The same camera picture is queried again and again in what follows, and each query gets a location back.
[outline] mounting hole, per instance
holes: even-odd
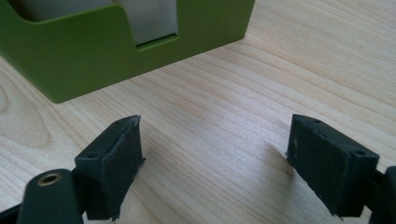
[[[88,154],[88,158],[96,158],[96,157],[98,157],[98,154],[97,153],[90,153],[90,154]]]
[[[365,152],[363,152],[363,151],[360,151],[360,150],[356,150],[356,151],[355,151],[355,153],[356,153],[356,154],[358,154],[358,155],[361,155],[361,156],[364,156],[364,155],[366,155],[366,153],[365,153]]]
[[[37,185],[41,186],[41,187],[52,185],[52,184],[58,182],[61,178],[62,178],[62,176],[59,173],[44,175],[43,177],[38,179]]]

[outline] light wood surface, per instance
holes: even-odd
[[[147,161],[117,223],[367,223],[285,161],[293,113],[396,164],[395,1],[257,0],[244,40],[59,105],[0,59],[0,210],[138,114]]]

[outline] green plastic holder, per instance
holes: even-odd
[[[47,21],[0,0],[0,54],[53,103],[245,36],[254,0],[177,0],[177,35],[137,46],[124,9],[110,5]]]

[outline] dark green clamp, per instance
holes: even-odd
[[[318,119],[293,115],[287,156],[332,215],[359,217],[366,205],[370,223],[396,223],[396,167],[381,174],[370,149]]]
[[[77,157],[76,169],[47,171],[27,185],[23,202],[0,214],[0,223],[83,223],[113,220],[134,182],[142,156],[139,116],[112,123]]]

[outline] wood grain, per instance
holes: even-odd
[[[139,114],[148,160],[117,223],[367,223],[368,210],[332,217],[285,161],[290,120],[322,119],[385,171],[396,164],[395,75],[392,0],[257,0],[245,39],[60,105],[0,59],[0,210]]]

